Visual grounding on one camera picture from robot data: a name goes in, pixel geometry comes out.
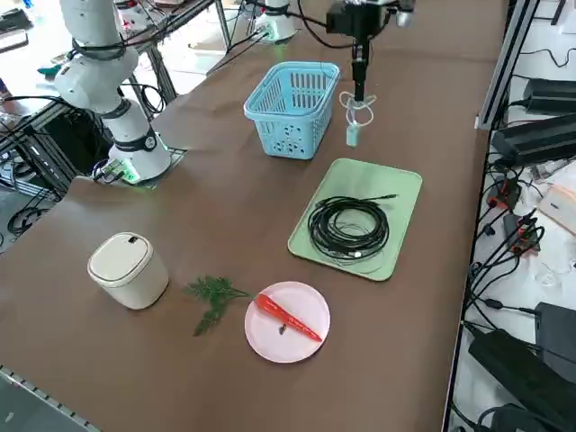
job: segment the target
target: white cylindrical container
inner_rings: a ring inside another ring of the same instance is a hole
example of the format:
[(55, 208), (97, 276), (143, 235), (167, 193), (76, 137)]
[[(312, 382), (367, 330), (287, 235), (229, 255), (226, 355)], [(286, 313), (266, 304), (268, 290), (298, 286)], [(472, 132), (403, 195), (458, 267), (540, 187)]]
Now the white cylindrical container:
[(150, 242), (132, 232), (108, 238), (88, 260), (88, 273), (130, 309), (154, 303), (168, 285), (168, 272)]

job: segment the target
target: container lid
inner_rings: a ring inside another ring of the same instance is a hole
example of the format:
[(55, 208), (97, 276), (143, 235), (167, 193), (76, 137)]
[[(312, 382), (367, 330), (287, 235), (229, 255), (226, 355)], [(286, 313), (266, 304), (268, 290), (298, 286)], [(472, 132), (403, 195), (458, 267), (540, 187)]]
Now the container lid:
[(134, 279), (152, 258), (152, 245), (142, 236), (122, 232), (108, 238), (88, 260), (88, 273), (115, 287)]

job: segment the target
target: brown tabletop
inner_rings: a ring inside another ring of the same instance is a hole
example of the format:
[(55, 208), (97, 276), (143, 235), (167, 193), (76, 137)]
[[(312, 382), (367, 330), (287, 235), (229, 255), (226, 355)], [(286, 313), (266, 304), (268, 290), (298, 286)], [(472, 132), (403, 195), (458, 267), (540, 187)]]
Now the brown tabletop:
[[(504, 9), (421, 3), (405, 46), (391, 31), (393, 46), (374, 50), (376, 120), (358, 148), (345, 145), (337, 103), (310, 162), (266, 156), (244, 117), (244, 101), (280, 60), (335, 61), (337, 92), (351, 88), (348, 50), (323, 49), (301, 31), (286, 47), (248, 51), (168, 107), (156, 127), (189, 151), (156, 190), (75, 180), (0, 259), (0, 363), (106, 431), (438, 431), (486, 151), (473, 128), (494, 65), (482, 56), (495, 56)], [(481, 19), (488, 14), (492, 22)], [(447, 38), (454, 29), (466, 35)], [(431, 49), (435, 37), (454, 46)], [(478, 46), (461, 50), (459, 39)], [(424, 179), (387, 282), (287, 250), (336, 158)], [(86, 272), (95, 248), (124, 230), (150, 239), (171, 276), (148, 310), (124, 309)], [(182, 288), (200, 275), (226, 275), (252, 293), (283, 280), (314, 286), (332, 316), (325, 345), (300, 364), (267, 362), (246, 342), (242, 301), (209, 335), (192, 337), (206, 306)]]

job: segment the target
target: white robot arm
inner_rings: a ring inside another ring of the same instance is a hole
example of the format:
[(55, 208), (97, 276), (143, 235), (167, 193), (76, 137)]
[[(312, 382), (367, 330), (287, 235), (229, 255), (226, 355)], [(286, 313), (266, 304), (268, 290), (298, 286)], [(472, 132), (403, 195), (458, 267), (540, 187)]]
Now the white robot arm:
[(69, 104), (101, 116), (114, 138), (109, 157), (121, 162), (126, 181), (160, 176), (170, 153), (138, 103), (118, 93), (139, 54), (122, 46), (113, 0), (60, 0), (60, 7), (78, 55), (59, 71), (55, 87)]

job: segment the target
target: white cable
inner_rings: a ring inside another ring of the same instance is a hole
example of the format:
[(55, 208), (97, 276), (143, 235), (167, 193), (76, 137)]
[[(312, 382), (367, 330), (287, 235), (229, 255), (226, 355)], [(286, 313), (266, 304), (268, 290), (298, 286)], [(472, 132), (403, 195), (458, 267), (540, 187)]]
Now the white cable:
[[(350, 147), (356, 147), (358, 145), (358, 136), (360, 134), (360, 128), (368, 126), (374, 120), (374, 111), (370, 108), (376, 101), (376, 95), (366, 97), (362, 102), (357, 102), (354, 100), (354, 95), (350, 92), (342, 92), (338, 98), (340, 104), (346, 108), (346, 120), (348, 121), (348, 126), (346, 128), (346, 144)], [(368, 110), (370, 113), (370, 120), (364, 123), (359, 123), (356, 121), (356, 112)]]
[[(343, 100), (343, 96), (348, 96), (346, 102)], [(350, 92), (342, 92), (339, 96), (340, 104), (346, 108), (346, 120), (348, 120), (348, 124), (351, 126), (355, 126), (357, 128), (362, 128), (364, 126), (368, 126), (374, 120), (374, 111), (370, 108), (374, 102), (376, 102), (376, 95), (372, 94), (371, 96), (366, 97), (365, 100), (362, 102), (357, 102), (354, 100), (354, 95)], [(356, 111), (368, 110), (370, 113), (370, 120), (365, 121), (364, 123), (359, 123), (356, 121)]]

